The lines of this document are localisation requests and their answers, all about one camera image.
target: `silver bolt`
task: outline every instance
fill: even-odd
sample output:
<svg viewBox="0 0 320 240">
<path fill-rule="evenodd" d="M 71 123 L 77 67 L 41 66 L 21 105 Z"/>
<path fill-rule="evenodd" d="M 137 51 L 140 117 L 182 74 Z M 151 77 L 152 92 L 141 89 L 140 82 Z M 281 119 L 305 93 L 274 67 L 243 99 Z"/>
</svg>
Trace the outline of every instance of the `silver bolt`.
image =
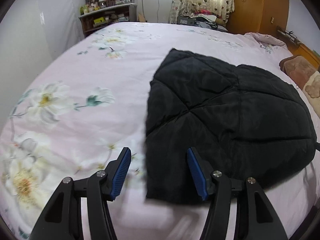
<svg viewBox="0 0 320 240">
<path fill-rule="evenodd" d="M 71 181 L 71 178 L 70 177 L 65 177 L 62 182 L 65 183 L 65 184 L 68 184 L 69 182 Z"/>
<path fill-rule="evenodd" d="M 214 175 L 215 177 L 221 177 L 221 176 L 222 176 L 222 172 L 221 172 L 221 171 L 214 171 L 214 172 L 213 172 L 213 175 Z"/>
<path fill-rule="evenodd" d="M 249 177 L 249 178 L 248 178 L 248 182 L 249 182 L 250 184 L 255 184 L 255 183 L 256 183 L 256 179 L 253 178 L 253 177 Z"/>
<path fill-rule="evenodd" d="M 98 172 L 97 172 L 97 176 L 98 176 L 98 177 L 103 177 L 105 174 L 106 174 L 105 171 L 98 171 Z"/>
</svg>

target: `wooden cabinet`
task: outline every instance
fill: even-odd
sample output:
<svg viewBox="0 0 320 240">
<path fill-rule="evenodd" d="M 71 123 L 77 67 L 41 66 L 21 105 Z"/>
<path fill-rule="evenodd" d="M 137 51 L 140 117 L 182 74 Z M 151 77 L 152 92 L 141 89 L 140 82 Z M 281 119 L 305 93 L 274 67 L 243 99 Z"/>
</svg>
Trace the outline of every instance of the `wooden cabinet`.
<svg viewBox="0 0 320 240">
<path fill-rule="evenodd" d="M 234 34 L 259 32 L 276 36 L 278 25 L 286 28 L 288 11 L 289 0 L 235 0 L 227 29 Z"/>
</svg>

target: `clothes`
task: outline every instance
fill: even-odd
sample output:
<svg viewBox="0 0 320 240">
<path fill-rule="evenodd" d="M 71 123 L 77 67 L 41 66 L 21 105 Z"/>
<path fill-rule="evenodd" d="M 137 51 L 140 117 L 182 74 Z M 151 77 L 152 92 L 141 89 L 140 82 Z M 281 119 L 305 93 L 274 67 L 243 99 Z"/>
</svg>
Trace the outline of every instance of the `clothes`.
<svg viewBox="0 0 320 240">
<path fill-rule="evenodd" d="M 303 169 L 316 133 L 298 92 L 272 73 L 172 49 L 151 81 L 147 198 L 200 202 L 186 151 L 230 178 L 268 187 Z"/>
</svg>

